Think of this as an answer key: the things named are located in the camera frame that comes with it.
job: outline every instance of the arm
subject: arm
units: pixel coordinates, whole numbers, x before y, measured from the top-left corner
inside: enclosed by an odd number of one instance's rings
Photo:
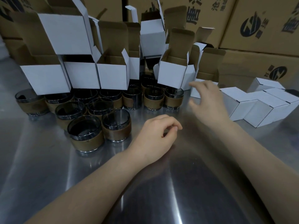
[[[189,104],[196,117],[225,144],[256,189],[276,223],[299,221],[299,175],[229,119],[222,94],[211,81],[192,82],[200,105]]]
[[[169,132],[163,137],[166,129]],[[181,124],[168,115],[147,120],[127,150],[116,154],[26,223],[101,223],[132,178],[170,149],[178,129],[182,129]]]

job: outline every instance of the metal table surface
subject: metal table surface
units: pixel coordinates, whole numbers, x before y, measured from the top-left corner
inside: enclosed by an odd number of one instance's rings
[[[28,117],[14,95],[29,84],[20,68],[0,62],[0,223],[23,223],[128,147],[143,123],[166,113],[183,125],[174,146],[131,181],[105,223],[273,223],[226,148],[192,115],[185,92],[177,111],[130,110],[132,134],[88,155],[77,153],[55,116]],[[299,171],[298,109],[280,122],[253,128],[238,123]]]

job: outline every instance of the black logo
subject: black logo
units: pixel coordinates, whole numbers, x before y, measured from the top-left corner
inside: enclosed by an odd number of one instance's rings
[[[286,74],[287,71],[288,71],[288,69],[285,66],[277,67],[271,71],[269,78],[272,80],[278,80],[278,79],[282,78]]]
[[[22,4],[19,2],[19,0],[0,0],[6,4],[8,4],[13,11],[15,12],[24,12],[24,8]],[[5,19],[9,21],[13,21],[13,19],[9,16],[10,10],[6,7],[2,6],[0,7],[0,16],[4,17]]]
[[[257,16],[257,12],[254,16],[247,18],[241,25],[240,33],[243,37],[250,37],[254,35],[261,26],[261,19]]]

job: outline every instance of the forearm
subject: forearm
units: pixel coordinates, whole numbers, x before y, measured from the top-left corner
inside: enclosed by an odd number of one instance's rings
[[[299,220],[299,176],[230,121],[213,131],[231,152],[276,223]]]
[[[27,223],[99,224],[127,184],[142,168],[127,151],[118,153],[44,207]]]

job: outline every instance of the hand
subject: hand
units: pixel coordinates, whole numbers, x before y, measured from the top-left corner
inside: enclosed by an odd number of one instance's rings
[[[163,136],[166,129],[169,129],[169,132]],[[170,149],[176,139],[177,131],[181,129],[183,129],[182,125],[168,115],[149,119],[127,151],[133,159],[137,159],[142,167],[145,167],[157,161]]]
[[[203,124],[211,128],[230,121],[223,103],[222,93],[212,81],[190,82],[190,86],[200,93],[201,101],[197,105],[190,99],[189,105],[195,116]]]

